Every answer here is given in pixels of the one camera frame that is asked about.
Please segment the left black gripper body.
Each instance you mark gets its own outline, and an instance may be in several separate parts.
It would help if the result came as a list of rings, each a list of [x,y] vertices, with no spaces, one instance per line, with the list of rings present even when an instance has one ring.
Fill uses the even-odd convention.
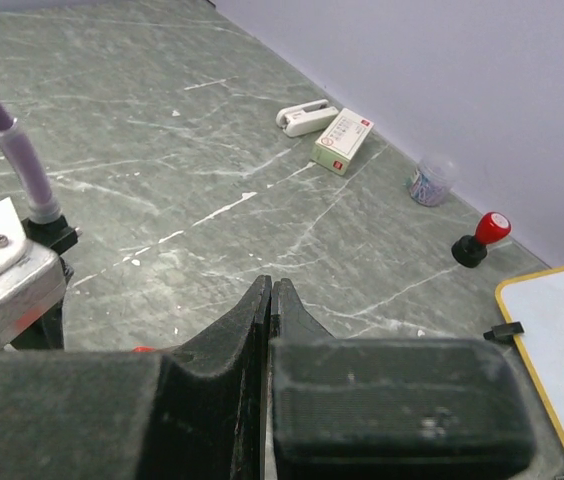
[[[53,254],[61,267],[63,283],[43,254],[26,254],[18,263],[18,282],[9,291],[8,306],[15,318],[9,322],[9,347],[15,350],[63,350],[63,305],[74,269]]]

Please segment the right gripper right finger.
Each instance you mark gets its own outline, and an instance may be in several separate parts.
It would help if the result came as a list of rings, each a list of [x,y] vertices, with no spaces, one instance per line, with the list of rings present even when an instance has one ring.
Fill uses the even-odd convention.
[[[293,283],[273,287],[273,444],[281,479],[508,479],[536,440],[484,341],[333,336]]]

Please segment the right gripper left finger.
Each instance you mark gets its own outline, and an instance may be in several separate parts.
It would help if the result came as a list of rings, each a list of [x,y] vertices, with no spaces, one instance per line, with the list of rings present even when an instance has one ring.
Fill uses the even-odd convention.
[[[0,353],[0,479],[260,479],[270,280],[153,353]]]

